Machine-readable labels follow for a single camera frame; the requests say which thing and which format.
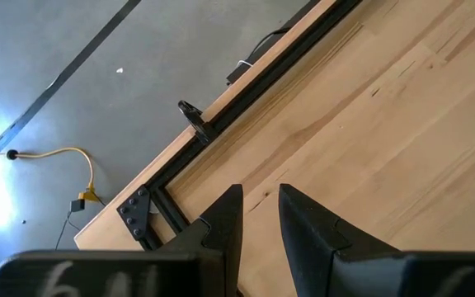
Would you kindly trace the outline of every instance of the black mount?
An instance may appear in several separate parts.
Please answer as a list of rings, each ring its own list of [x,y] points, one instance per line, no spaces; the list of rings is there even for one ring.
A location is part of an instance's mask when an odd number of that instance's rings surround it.
[[[185,101],[179,102],[181,112],[194,127],[197,137],[185,144],[141,188],[129,196],[127,201],[117,208],[126,227],[135,240],[140,241],[145,250],[154,250],[162,245],[148,223],[149,201],[153,201],[159,208],[164,219],[176,234],[184,230],[189,225],[189,222],[167,191],[167,184],[361,2],[362,0],[337,0],[291,45],[279,54],[270,65],[252,79],[210,122],[204,122],[200,117],[201,111],[190,103]],[[311,9],[317,2],[311,1],[311,3],[306,6],[306,9]],[[139,196],[138,192],[141,189],[145,190],[148,194],[143,197]],[[133,207],[129,206],[129,200],[133,198],[144,198],[148,202],[144,204],[143,208],[141,207],[136,210],[137,218],[132,217],[132,219],[137,219],[135,221],[138,222],[136,224],[137,228],[135,228],[135,225],[128,223],[128,213],[123,214],[121,212],[123,207],[128,210],[130,210],[130,207]]]
[[[179,110],[181,110],[182,114],[185,115],[186,119],[190,122],[190,125],[194,127],[195,136],[197,136],[202,144],[207,145],[218,137],[214,128],[201,118],[203,113],[197,109],[197,107],[183,100],[179,101],[178,106]]]

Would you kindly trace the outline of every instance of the black plastic part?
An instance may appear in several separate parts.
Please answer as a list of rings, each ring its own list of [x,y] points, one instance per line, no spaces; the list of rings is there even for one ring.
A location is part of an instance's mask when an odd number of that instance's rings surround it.
[[[0,264],[0,297],[234,297],[242,204],[241,186],[232,186],[157,251],[18,254]]]
[[[15,149],[9,149],[7,151],[7,159],[16,160],[19,153]]]
[[[142,233],[141,239],[139,239],[140,245],[144,251],[154,251],[162,246],[162,240],[158,237],[153,228],[146,228],[146,231]]]
[[[188,227],[188,220],[182,214],[170,194],[164,189],[154,189],[151,194],[153,203],[167,221],[175,234]]]
[[[80,210],[85,210],[86,208],[86,201],[84,199],[76,199],[71,201],[71,212],[78,212]]]
[[[475,296],[475,252],[401,252],[290,185],[279,207],[298,297]]]
[[[197,107],[192,106],[186,101],[179,101],[179,110],[185,115],[186,119],[190,122],[190,125],[195,129],[195,136],[199,141],[207,145],[218,137],[218,134],[214,131],[214,128],[203,119],[201,119],[202,112]]]

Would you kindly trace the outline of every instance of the black clamp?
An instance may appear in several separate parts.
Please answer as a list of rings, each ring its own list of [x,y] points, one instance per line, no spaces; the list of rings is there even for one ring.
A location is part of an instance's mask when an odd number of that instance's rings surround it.
[[[179,101],[179,109],[186,119],[190,122],[190,125],[195,129],[195,136],[204,145],[211,143],[218,137],[218,133],[215,132],[212,126],[201,119],[202,112],[195,106],[192,106],[186,101]]]
[[[131,236],[139,241],[145,250],[156,250],[162,246],[162,241],[149,225],[149,206],[149,191],[145,186],[141,186],[116,211]]]

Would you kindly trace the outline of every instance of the wooden table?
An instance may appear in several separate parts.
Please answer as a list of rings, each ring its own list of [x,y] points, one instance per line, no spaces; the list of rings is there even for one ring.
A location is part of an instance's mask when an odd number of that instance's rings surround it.
[[[333,2],[321,1],[205,119]],[[140,250],[115,209],[191,137],[192,128],[179,135],[77,245]],[[295,295],[278,220],[282,182],[402,250],[475,250],[475,0],[366,1],[168,185],[193,220],[243,184],[247,296]],[[173,237],[161,217],[153,226]]]

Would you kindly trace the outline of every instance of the black cable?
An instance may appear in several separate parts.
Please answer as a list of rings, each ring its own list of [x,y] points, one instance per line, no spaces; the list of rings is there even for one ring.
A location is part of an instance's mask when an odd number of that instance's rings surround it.
[[[101,203],[102,205],[106,206],[106,203],[104,203],[104,201],[102,201],[102,199],[100,199],[99,196],[97,196],[96,198],[98,199],[98,201],[100,201],[100,203]]]
[[[82,231],[79,227],[75,226],[73,223],[71,223],[70,220],[67,221],[68,224],[70,224],[73,228],[75,228],[78,231]]]
[[[58,241],[56,242],[56,247],[54,248],[54,250],[58,249],[59,241],[62,239],[63,231],[65,230],[65,226],[67,226],[67,222],[69,221],[69,217],[71,216],[72,213],[73,213],[72,211],[69,211],[67,213],[67,218],[65,219],[65,222],[63,222],[62,231],[59,233]]]
[[[247,59],[250,59],[252,55],[257,51],[257,49],[263,45],[263,43],[268,40],[271,36],[278,35],[278,34],[285,34],[287,33],[292,27],[285,27],[285,28],[280,28],[278,30],[274,30],[271,33],[267,34],[265,37],[263,37],[260,42],[257,43],[257,45],[254,47],[252,50],[251,54],[248,55]]]

